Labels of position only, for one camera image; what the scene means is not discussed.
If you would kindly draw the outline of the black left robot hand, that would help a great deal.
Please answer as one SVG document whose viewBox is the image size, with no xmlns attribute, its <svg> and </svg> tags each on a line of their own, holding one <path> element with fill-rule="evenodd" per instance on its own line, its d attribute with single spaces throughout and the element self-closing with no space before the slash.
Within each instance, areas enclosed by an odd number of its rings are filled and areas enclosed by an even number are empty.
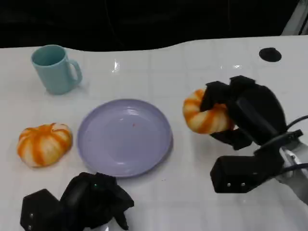
<svg viewBox="0 0 308 231">
<path fill-rule="evenodd" d="M 80 173 L 71 179 L 60 203 L 64 208 L 68 231 L 95 229 L 115 219 L 125 231 L 129 229 L 124 212 L 134 207 L 130 195 L 114 177 L 96 173 Z"/>
</svg>

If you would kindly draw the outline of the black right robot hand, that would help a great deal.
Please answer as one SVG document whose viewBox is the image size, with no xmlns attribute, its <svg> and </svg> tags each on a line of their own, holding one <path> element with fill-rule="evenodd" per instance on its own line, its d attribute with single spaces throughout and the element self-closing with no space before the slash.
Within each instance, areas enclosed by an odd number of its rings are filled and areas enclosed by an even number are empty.
<svg viewBox="0 0 308 231">
<path fill-rule="evenodd" d="M 263 145 L 287 131 L 285 114 L 275 94 L 251 78 L 235 76 L 228 85 L 220 81 L 207 83 L 200 109 L 213 109 L 216 104 L 227 107 L 227 115 L 237 129 L 228 128 L 211 136 L 234 150 L 253 142 Z"/>
</svg>

